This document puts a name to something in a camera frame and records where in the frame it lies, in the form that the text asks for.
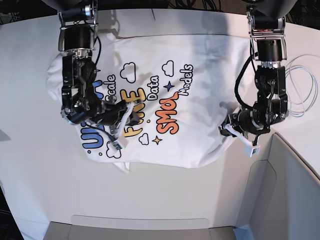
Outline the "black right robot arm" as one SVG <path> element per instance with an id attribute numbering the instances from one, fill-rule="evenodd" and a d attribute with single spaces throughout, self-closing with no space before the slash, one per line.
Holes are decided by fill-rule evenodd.
<path id="1" fill-rule="evenodd" d="M 60 21 L 58 50 L 62 53 L 61 115 L 72 125 L 90 122 L 111 127 L 112 131 L 140 122 L 134 104 L 100 99 L 93 83 L 97 60 L 93 60 L 98 36 L 96 0 L 46 0 Z"/>

